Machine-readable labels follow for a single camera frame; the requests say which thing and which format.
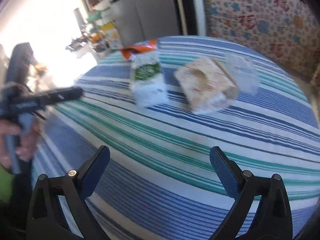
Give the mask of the white green milk carton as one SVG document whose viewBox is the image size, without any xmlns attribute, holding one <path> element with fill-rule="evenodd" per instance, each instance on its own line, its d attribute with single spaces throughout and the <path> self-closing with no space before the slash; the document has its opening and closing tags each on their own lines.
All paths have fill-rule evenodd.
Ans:
<svg viewBox="0 0 320 240">
<path fill-rule="evenodd" d="M 151 107 L 167 102 L 167 85 L 159 52 L 137 54 L 131 63 L 130 91 L 139 107 Z"/>
</svg>

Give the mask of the floral tissue pack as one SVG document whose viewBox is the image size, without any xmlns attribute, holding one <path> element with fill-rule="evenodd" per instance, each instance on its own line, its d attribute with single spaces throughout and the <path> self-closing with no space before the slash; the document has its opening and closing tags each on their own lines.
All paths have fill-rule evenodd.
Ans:
<svg viewBox="0 0 320 240">
<path fill-rule="evenodd" d="M 230 106 L 239 88 L 222 64 L 212 57 L 201 57 L 174 72 L 191 111 L 207 114 Z"/>
</svg>

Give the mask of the crushed orange soda can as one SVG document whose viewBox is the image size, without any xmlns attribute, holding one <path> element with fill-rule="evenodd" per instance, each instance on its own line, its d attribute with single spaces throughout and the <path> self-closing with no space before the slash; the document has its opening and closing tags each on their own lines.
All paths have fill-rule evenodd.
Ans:
<svg viewBox="0 0 320 240">
<path fill-rule="evenodd" d="M 144 42 L 135 43 L 131 46 L 121 48 L 120 52 L 124 59 L 133 61 L 136 55 L 157 50 L 157 40 L 151 39 Z"/>
</svg>

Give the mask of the yellow cardboard box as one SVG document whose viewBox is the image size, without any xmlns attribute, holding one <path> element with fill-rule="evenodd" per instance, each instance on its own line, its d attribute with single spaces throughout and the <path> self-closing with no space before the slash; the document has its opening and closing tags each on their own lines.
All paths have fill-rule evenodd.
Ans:
<svg viewBox="0 0 320 240">
<path fill-rule="evenodd" d="M 100 26 L 100 29 L 104 33 L 105 38 L 112 50 L 119 50 L 123 47 L 118 30 L 112 22 L 108 22 Z"/>
</svg>

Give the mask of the grey refrigerator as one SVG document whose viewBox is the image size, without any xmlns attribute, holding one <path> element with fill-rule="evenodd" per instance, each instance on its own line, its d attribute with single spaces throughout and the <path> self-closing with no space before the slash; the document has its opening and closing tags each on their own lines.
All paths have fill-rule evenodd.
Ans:
<svg viewBox="0 0 320 240">
<path fill-rule="evenodd" d="M 108 15 L 124 46 L 177 35 L 196 35 L 194 0 L 108 0 Z"/>
</svg>

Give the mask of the striped blue green tablecloth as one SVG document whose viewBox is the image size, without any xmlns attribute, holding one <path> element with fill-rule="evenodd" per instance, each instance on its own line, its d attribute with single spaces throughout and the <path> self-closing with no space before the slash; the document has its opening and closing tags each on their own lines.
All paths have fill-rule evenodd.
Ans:
<svg viewBox="0 0 320 240">
<path fill-rule="evenodd" d="M 163 37 L 158 48 L 167 103 L 136 106 L 130 63 L 119 52 L 102 59 L 76 81 L 80 100 L 50 110 L 33 180 L 63 176 L 105 145 L 111 159 L 87 204 L 112 239 L 208 239 L 233 205 L 209 160 L 219 146 L 243 170 L 281 175 L 299 233 L 319 202 L 319 126 L 299 85 L 266 57 L 221 39 Z M 219 112 L 191 113 L 175 70 L 229 53 L 252 60 L 257 92 Z"/>
</svg>

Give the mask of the clear plastic box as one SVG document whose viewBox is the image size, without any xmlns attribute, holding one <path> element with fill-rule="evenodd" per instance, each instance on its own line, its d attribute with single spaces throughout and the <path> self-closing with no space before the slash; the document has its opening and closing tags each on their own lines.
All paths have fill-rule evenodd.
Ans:
<svg viewBox="0 0 320 240">
<path fill-rule="evenodd" d="M 240 91 L 256 94 L 260 85 L 258 72 L 248 56 L 226 54 L 225 68 L 232 76 Z"/>
</svg>

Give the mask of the patterned fu character blanket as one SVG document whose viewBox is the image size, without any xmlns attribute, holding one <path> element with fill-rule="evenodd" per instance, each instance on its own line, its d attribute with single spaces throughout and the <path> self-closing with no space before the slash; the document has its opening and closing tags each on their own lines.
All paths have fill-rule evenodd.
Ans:
<svg viewBox="0 0 320 240">
<path fill-rule="evenodd" d="M 319 24 L 300 0 L 203 0 L 208 36 L 229 40 L 311 80 Z"/>
</svg>

